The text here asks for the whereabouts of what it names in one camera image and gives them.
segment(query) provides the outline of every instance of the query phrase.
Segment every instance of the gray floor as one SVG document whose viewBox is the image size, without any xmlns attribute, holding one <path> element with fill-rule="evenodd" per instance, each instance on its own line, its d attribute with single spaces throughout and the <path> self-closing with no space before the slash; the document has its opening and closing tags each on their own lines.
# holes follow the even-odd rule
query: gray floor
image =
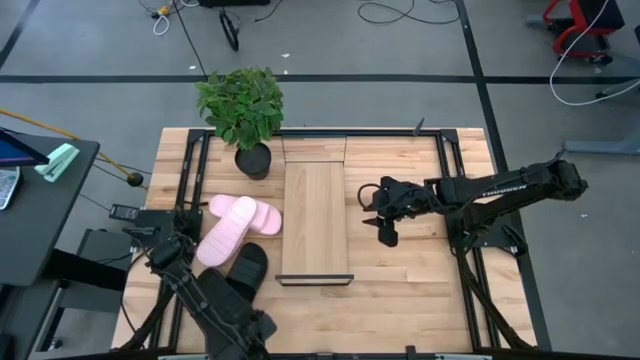
<svg viewBox="0 0 640 360">
<path fill-rule="evenodd" d="M 0 1 L 0 44 L 27 2 Z M 540 13 L 546 0 L 465 2 L 485 75 L 550 74 L 556 64 L 550 34 L 524 25 L 526 15 Z M 473 74 L 458 23 L 430 26 L 403 20 L 375 26 L 358 18 L 360 3 L 285 0 L 261 23 L 251 19 L 270 8 L 234 8 L 242 18 L 237 54 L 226 44 L 217 12 L 193 8 L 183 15 L 207 71 L 257 65 L 280 74 Z M 393 3 L 408 7 L 408 1 Z M 627 27 L 611 36 L 616 60 L 605 68 L 569 61 L 560 75 L 640 74 L 640 45 L 632 34 L 640 23 L 640 2 L 618 3 Z M 418 0 L 416 14 L 438 20 L 455 16 L 455 10 L 450 4 Z M 200 69 L 190 69 L 197 62 L 177 17 L 170 20 L 169 32 L 156 37 L 153 21 L 133 0 L 42 0 L 0 75 L 198 75 Z M 425 126 L 485 127 L 474 84 L 282 83 L 281 88 L 288 126 L 413 126 L 424 116 Z M 592 85 L 558 87 L 562 96 L 578 101 L 592 99 L 598 90 Z M 560 104 L 543 85 L 489 85 L 489 94 L 512 167 L 550 158 L 567 138 L 621 138 L 640 120 L 637 93 L 583 108 Z M 1 107 L 97 140 L 113 158 L 148 171 L 162 127 L 203 124 L 196 98 L 187 83 L 0 84 Z M 0 126 L 45 133 L 6 117 L 0 117 Z M 640 159 L 567 159 L 589 181 L 588 192 L 573 203 L 547 201 L 523 212 L 553 348 L 640 356 L 640 243 L 634 227 Z M 96 169 L 82 193 L 105 206 L 142 205 L 145 197 Z M 118 230 L 122 224 L 79 199 L 58 247 L 74 251 L 87 227 Z M 104 351 L 115 318 L 70 311 L 58 333 L 66 346 L 34 358 Z"/>
</svg>

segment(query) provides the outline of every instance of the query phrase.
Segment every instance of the potted plant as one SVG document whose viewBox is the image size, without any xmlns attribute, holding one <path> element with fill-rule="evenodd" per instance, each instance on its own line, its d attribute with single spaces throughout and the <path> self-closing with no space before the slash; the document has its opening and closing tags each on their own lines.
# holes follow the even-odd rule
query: potted plant
<svg viewBox="0 0 640 360">
<path fill-rule="evenodd" d="M 200 117 L 209 109 L 211 115 L 205 121 L 216 127 L 216 136 L 237 146 L 238 168 L 253 180 L 264 179 L 269 174 L 271 151 L 262 141 L 271 139 L 283 119 L 282 92 L 271 70 L 240 69 L 222 81 L 214 72 L 196 88 Z"/>
</svg>

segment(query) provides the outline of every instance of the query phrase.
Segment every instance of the calculator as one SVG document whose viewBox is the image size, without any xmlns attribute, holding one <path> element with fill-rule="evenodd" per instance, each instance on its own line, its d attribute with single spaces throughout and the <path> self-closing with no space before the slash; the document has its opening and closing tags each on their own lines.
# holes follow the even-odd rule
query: calculator
<svg viewBox="0 0 640 360">
<path fill-rule="evenodd" d="M 20 168 L 13 169 L 0 168 L 0 210 L 9 206 L 11 196 L 18 187 L 20 180 Z"/>
</svg>

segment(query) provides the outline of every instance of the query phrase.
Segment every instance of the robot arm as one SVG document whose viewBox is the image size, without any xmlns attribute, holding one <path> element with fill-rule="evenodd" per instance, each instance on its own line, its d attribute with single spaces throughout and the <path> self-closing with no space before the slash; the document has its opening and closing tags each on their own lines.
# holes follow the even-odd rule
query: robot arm
<svg viewBox="0 0 640 360">
<path fill-rule="evenodd" d="M 462 228 L 474 233 L 490 225 L 499 216 L 516 211 L 544 199 L 572 201 L 588 187 L 575 166 L 560 160 L 562 153 L 546 163 L 533 164 L 519 170 L 469 179 L 464 176 L 428 179 L 424 185 L 399 182 L 385 176 L 380 185 L 367 184 L 358 191 L 358 199 L 366 187 L 377 187 L 373 201 L 364 211 L 375 211 L 377 217 L 363 221 L 377 226 L 378 240 L 393 247 L 398 243 L 394 221 L 415 218 L 427 213 L 462 214 Z M 487 203 L 475 200 L 498 196 Z"/>
</svg>

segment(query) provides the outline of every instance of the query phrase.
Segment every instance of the red chair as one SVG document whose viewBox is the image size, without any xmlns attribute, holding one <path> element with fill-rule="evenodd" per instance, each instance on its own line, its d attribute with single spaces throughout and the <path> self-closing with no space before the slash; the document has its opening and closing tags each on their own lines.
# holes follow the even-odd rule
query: red chair
<svg viewBox="0 0 640 360">
<path fill-rule="evenodd" d="M 552 0 L 542 18 L 549 30 L 556 33 L 553 51 L 563 55 L 573 41 L 587 30 L 602 10 L 606 0 L 569 0 L 572 18 L 553 19 L 549 14 L 560 0 Z M 624 26 L 624 19 L 615 0 L 609 0 L 607 7 L 591 29 L 580 39 L 567 56 L 589 58 L 592 62 L 608 64 L 613 59 L 608 55 L 610 46 L 605 35 Z"/>
</svg>

